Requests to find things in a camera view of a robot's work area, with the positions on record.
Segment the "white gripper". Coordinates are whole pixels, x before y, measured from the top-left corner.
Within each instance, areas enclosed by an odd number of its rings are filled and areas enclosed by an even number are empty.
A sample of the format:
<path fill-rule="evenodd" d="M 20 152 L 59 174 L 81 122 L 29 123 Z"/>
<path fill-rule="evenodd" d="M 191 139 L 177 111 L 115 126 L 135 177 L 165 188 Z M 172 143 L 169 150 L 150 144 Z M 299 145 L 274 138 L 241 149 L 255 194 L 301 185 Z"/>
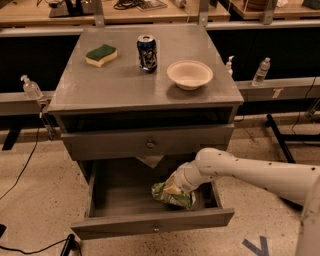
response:
<path fill-rule="evenodd" d="M 181 194 L 182 191 L 190 193 L 200 185 L 212 180 L 211 176 L 200 172 L 195 161 L 187 162 L 179 166 L 175 173 L 165 181 L 163 191 L 172 195 Z"/>

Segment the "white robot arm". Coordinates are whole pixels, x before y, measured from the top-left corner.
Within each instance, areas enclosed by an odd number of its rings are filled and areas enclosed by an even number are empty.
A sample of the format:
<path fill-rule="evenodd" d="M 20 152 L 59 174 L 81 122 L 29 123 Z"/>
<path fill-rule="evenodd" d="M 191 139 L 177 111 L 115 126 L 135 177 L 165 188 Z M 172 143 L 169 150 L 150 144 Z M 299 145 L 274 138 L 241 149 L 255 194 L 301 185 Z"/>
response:
<path fill-rule="evenodd" d="M 231 176 L 303 207 L 295 256 L 320 255 L 320 167 L 243 159 L 215 148 L 200 150 L 165 182 L 164 193 L 182 195 L 215 177 Z"/>

